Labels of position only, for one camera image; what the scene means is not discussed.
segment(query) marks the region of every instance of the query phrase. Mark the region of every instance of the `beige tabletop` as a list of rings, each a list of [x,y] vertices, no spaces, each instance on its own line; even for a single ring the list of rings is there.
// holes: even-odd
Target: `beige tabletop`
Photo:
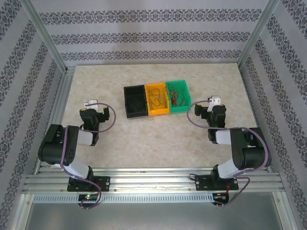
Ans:
[[[230,146],[212,144],[207,130],[193,126],[185,113],[126,118],[125,86],[176,80],[186,81],[192,102],[221,96],[226,127],[256,126],[236,64],[77,66],[62,124],[80,126],[79,110],[91,99],[111,105],[117,114],[96,146],[77,146],[77,157],[93,168],[210,167],[231,158]],[[101,129],[111,125],[111,111],[110,116]],[[207,125],[193,112],[190,116]]]

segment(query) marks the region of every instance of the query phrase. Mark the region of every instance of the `enclosure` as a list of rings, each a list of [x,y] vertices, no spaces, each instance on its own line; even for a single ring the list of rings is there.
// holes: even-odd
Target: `enclosure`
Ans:
[[[1,0],[0,14],[0,229],[307,229],[306,0]],[[231,146],[180,113],[212,95],[226,126],[260,127],[272,155],[217,210],[188,175],[210,174]],[[80,126],[91,99],[117,113],[76,151],[111,177],[96,212],[37,159],[50,124]]]

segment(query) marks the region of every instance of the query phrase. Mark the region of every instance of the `striped wall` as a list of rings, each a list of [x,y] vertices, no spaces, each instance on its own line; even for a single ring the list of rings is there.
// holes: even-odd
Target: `striped wall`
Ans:
[[[236,62],[267,0],[33,0],[67,66]]]
[[[279,2],[241,71],[299,229],[307,229],[306,3]]]
[[[61,72],[17,0],[0,0],[0,230],[33,173]]]

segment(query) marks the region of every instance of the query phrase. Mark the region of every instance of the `plastic bin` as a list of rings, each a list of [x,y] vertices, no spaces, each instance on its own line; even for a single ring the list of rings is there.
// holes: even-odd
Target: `plastic bin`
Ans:
[[[191,97],[185,80],[165,82],[169,98],[170,112],[186,112],[191,105]]]
[[[169,113],[169,99],[165,90],[165,83],[145,85],[146,100],[149,115]]]
[[[148,116],[145,86],[124,87],[127,118]]]

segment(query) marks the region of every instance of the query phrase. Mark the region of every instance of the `purple cable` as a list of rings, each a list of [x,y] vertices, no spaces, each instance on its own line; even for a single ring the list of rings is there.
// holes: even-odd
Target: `purple cable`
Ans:
[[[216,129],[216,130],[228,130],[228,129],[234,129],[234,128],[218,128],[218,127],[208,127],[208,126],[200,126],[198,124],[196,124],[195,122],[193,122],[189,116],[189,110],[191,109],[192,106],[198,104],[198,103],[202,103],[202,102],[210,102],[210,100],[207,100],[207,101],[199,101],[199,102],[195,102],[193,104],[191,104],[191,106],[188,108],[187,110],[187,118],[188,120],[195,126],[199,127],[199,128],[205,128],[205,129]],[[237,176],[239,175],[242,175],[244,173],[248,173],[248,172],[255,172],[255,171],[258,171],[260,169],[262,169],[267,163],[268,163],[268,158],[269,158],[269,151],[268,151],[268,147],[267,145],[265,144],[264,140],[259,136],[258,133],[256,133],[254,130],[250,129],[250,128],[246,128],[246,127],[235,127],[235,128],[240,128],[240,129],[245,129],[249,132],[251,132],[252,134],[255,135],[255,137],[261,142],[261,144],[263,145],[263,148],[264,148],[264,154],[265,154],[265,157],[264,157],[264,161],[263,161],[263,164],[256,168],[256,169],[247,169],[247,170],[243,170],[242,172],[238,172],[236,173],[235,175],[233,175],[234,178],[236,178]],[[229,204],[231,204],[232,202],[234,202],[235,199],[237,199],[237,197],[243,192],[243,190],[248,186],[249,182],[250,182],[250,178],[249,177],[240,177],[239,179],[247,179],[248,182],[246,183],[246,185],[225,205],[220,205],[221,207],[224,207],[224,206],[227,206]]]
[[[108,131],[109,129],[111,129],[111,128],[113,127],[113,125],[115,124],[115,121],[116,121],[116,113],[115,113],[115,110],[114,110],[110,105],[105,104],[105,103],[93,103],[93,104],[88,104],[88,105],[86,105],[86,106],[97,105],[97,104],[105,105],[105,106],[109,107],[109,108],[112,110],[112,112],[114,113],[114,121],[113,121],[113,123],[111,124],[111,126],[110,126],[109,128],[104,129],[104,130],[100,130],[100,131],[91,131],[91,130],[84,130],[84,129],[82,129],[82,131],[84,131],[84,132],[90,132],[90,133],[103,133],[103,132],[107,132],[107,131]]]

